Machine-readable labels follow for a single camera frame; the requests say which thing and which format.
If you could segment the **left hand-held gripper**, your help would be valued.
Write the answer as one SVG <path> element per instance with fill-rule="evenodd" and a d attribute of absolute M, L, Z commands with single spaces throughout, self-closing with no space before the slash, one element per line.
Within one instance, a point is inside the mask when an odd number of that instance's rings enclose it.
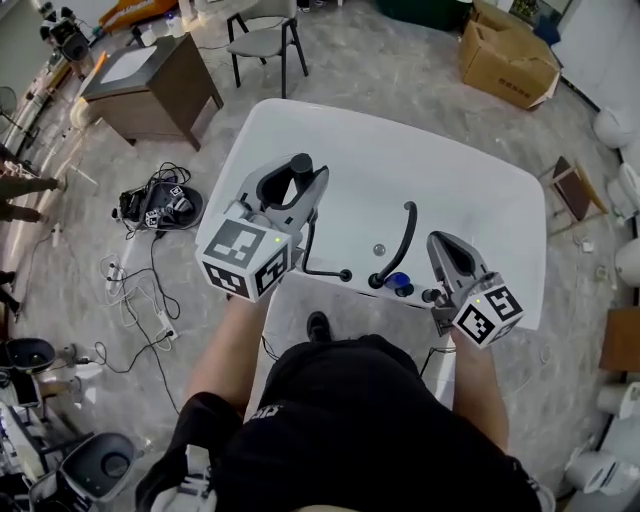
<path fill-rule="evenodd" d="M 203 221 L 196 257 L 212 286 L 255 303 L 295 267 L 302 228 L 328 186 L 329 168 L 292 172 L 294 156 L 249 173 L 237 198 Z M 292 180 L 296 195 L 284 204 Z"/>

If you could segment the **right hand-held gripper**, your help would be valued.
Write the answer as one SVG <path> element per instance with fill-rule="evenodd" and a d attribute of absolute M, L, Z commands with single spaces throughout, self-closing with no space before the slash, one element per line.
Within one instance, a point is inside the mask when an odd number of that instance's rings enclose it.
<path fill-rule="evenodd" d="M 440 335 L 455 328 L 477 348 L 485 349 L 523 318 L 524 309 L 502 276 L 487 273 L 483 258 L 473 246 L 457 236 L 433 231 L 426 248 L 436 280 L 450 290 L 435 299 L 431 308 Z M 459 289 L 458 279 L 475 280 Z"/>

